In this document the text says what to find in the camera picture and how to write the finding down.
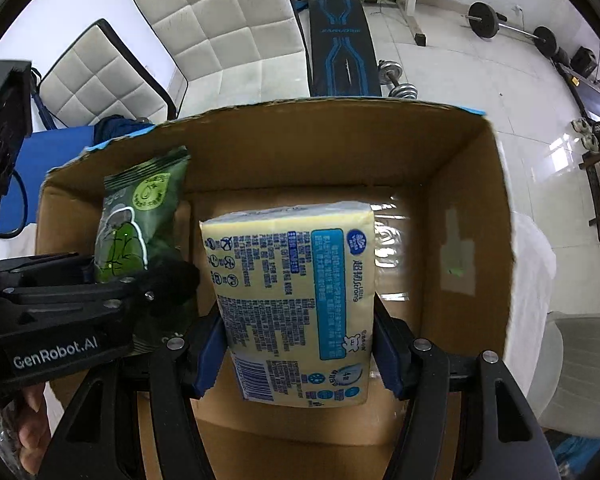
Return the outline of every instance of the light green round label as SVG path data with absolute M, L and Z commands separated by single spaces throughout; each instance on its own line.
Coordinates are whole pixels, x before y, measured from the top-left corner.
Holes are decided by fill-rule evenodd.
M 144 179 L 134 191 L 134 208 L 139 211 L 149 211 L 162 205 L 167 195 L 170 173 L 157 173 Z

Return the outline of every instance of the quilted upholstery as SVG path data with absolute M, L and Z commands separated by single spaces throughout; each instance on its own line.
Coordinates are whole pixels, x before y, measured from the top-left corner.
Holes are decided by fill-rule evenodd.
M 95 124 L 113 114 L 159 124 L 170 107 L 174 110 L 166 92 L 104 20 L 87 28 L 56 61 L 40 82 L 40 97 L 66 126 Z
M 291 0 L 134 0 L 189 82 L 180 117 L 309 95 Z

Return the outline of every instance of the barbell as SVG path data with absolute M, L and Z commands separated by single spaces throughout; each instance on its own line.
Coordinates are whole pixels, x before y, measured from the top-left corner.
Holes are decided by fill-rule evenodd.
M 558 53 L 558 43 L 555 34 L 550 29 L 540 26 L 536 27 L 536 30 L 531 33 L 520 28 L 511 27 L 511 25 L 502 23 L 498 13 L 485 3 L 475 2 L 472 4 L 466 18 L 469 20 L 472 31 L 480 38 L 493 38 L 501 28 L 508 28 L 532 38 L 540 54 L 545 57 L 551 58 Z
M 380 60 L 378 63 L 378 77 L 380 84 L 393 84 L 394 87 L 389 92 L 389 97 L 398 99 L 417 99 L 418 89 L 411 83 L 398 83 L 402 75 L 402 66 L 397 61 Z

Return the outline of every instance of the blue mat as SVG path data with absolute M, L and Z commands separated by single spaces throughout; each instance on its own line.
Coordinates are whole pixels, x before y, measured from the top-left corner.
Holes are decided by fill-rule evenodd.
M 16 170 L 22 177 L 29 199 L 29 215 L 27 224 L 36 221 L 40 186 L 46 172 L 68 163 L 78 156 L 85 146 L 93 142 L 93 126 L 78 128 L 61 128 L 36 132 L 24 139 Z M 22 220 L 22 197 L 20 187 L 14 178 L 11 179 L 9 192 L 0 202 L 0 232 L 17 229 Z

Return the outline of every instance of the green snack bag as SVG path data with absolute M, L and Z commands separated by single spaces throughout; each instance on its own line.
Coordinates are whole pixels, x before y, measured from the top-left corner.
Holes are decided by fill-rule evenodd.
M 189 163 L 185 146 L 122 173 L 105 177 L 105 199 L 94 251 L 99 283 L 182 259 L 173 239 L 173 216 Z M 151 351 L 182 336 L 197 310 L 193 300 L 166 312 L 147 311 L 134 327 L 136 351 Z

